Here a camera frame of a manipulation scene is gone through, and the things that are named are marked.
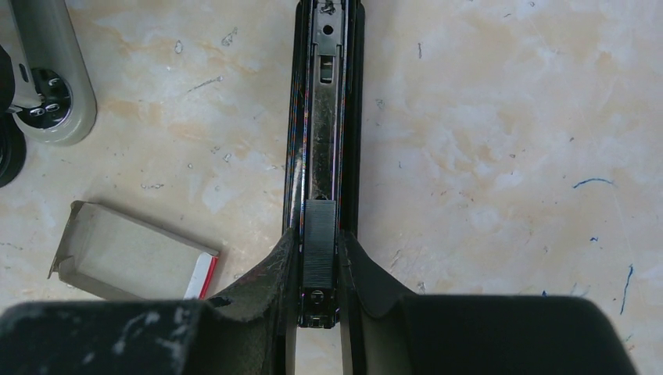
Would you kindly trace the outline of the staple strip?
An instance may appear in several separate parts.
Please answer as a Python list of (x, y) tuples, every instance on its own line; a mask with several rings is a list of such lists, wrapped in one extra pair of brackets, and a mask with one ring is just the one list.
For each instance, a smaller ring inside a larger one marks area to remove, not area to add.
[(303, 287), (332, 289), (336, 202), (306, 200), (303, 232)]

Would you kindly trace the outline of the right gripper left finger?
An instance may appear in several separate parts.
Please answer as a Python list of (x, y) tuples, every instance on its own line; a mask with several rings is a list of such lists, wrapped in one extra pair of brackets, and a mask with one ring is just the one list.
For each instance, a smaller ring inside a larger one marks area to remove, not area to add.
[(4, 374), (291, 374), (297, 236), (207, 300), (28, 302), (1, 318)]

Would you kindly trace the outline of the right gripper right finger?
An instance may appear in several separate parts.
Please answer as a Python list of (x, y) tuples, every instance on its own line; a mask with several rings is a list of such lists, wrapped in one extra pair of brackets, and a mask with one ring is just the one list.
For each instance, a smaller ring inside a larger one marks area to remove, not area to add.
[(563, 296), (419, 295), (338, 236), (346, 374), (634, 374), (591, 301)]

